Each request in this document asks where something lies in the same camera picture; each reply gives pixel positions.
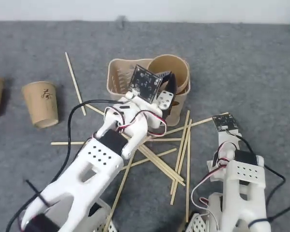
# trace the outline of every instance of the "circuit board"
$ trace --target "circuit board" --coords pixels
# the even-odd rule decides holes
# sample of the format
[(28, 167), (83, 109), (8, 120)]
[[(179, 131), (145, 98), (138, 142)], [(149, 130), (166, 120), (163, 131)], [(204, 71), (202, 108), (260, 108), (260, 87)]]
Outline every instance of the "circuit board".
[(213, 116), (214, 124), (218, 132), (225, 130), (232, 131), (238, 129), (236, 121), (231, 114)]
[(147, 69), (136, 65), (129, 84), (129, 90), (138, 93), (138, 97), (148, 103), (152, 103), (156, 96), (162, 77), (159, 77)]

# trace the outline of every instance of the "gray carpet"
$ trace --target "gray carpet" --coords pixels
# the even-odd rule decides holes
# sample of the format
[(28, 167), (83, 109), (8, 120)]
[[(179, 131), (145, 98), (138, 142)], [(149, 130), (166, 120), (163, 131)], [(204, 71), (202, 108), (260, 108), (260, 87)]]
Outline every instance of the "gray carpet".
[[(67, 117), (78, 103), (64, 52), (70, 55), (84, 100), (108, 98), (106, 73), (114, 58), (152, 58), (175, 54), (191, 67), (191, 93), (184, 112), (193, 120), (229, 111), (241, 133), (266, 163), (288, 179), (273, 198), (269, 215), (290, 204), (290, 27), (272, 25), (89, 22), (0, 22), (0, 76), (6, 80), (0, 116), (0, 232), (32, 196), (24, 178), (43, 189), (62, 164)], [(31, 125), (21, 87), (49, 80), (58, 87), (60, 123), (38, 130)], [(79, 110), (72, 122), (72, 140), (86, 139), (102, 117)], [(217, 148), (213, 123), (192, 130), (191, 186), (206, 174), (205, 162)], [(178, 142), (149, 144), (155, 152)], [(135, 160), (142, 159), (138, 154)], [(175, 165), (176, 154), (163, 158)], [(123, 173), (103, 195), (113, 203)], [(279, 179), (267, 173), (268, 193)], [(131, 169), (114, 215), (122, 232), (175, 232), (185, 214), (185, 189), (179, 186), (170, 206), (170, 179), (152, 163)], [(221, 189), (205, 183), (198, 194)], [(274, 232), (290, 232), (290, 213), (272, 224)]]

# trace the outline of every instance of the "white wall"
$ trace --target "white wall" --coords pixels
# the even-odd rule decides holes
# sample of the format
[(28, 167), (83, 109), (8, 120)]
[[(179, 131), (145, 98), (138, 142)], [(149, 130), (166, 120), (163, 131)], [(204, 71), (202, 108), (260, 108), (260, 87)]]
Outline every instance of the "white wall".
[(290, 24), (290, 0), (0, 0), (0, 20)]

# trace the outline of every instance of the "robotic arm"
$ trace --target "robotic arm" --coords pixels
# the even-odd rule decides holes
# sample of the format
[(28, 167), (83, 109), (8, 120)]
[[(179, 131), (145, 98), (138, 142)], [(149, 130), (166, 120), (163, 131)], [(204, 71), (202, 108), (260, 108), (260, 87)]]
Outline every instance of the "robotic arm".
[(207, 167), (211, 181), (223, 182), (223, 193), (209, 196), (210, 214), (194, 214), (186, 232), (270, 232), (267, 221), (250, 226), (266, 218), (263, 157), (239, 149), (241, 134), (232, 115), (214, 116), (213, 121), (219, 147)]
[[(157, 97), (167, 76), (171, 84)], [(123, 159), (132, 156), (147, 133), (160, 135), (149, 129), (159, 128), (162, 122), (166, 131), (164, 118), (175, 93), (172, 73), (154, 75), (137, 66), (127, 94), (118, 104), (105, 109), (104, 124), (95, 136), (67, 170), (41, 192), (50, 207), (36, 198), (25, 211), (21, 229), (24, 232), (93, 232), (101, 227), (110, 207), (100, 196), (122, 169)], [(91, 177), (84, 179), (88, 172), (92, 173)]]

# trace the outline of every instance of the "perforated basket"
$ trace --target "perforated basket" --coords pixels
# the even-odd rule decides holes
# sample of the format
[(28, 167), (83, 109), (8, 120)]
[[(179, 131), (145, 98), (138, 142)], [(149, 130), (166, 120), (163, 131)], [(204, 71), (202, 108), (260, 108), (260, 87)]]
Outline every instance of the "perforated basket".
[[(111, 99), (119, 100), (128, 91), (128, 85), (135, 66), (138, 64), (147, 68), (153, 59), (113, 59), (108, 65), (107, 74), (107, 91), (110, 93)], [(170, 127), (176, 126), (180, 119), (180, 112), (183, 108), (187, 94), (190, 92), (190, 78), (187, 86), (183, 91), (175, 96), (170, 115), (166, 118)]]

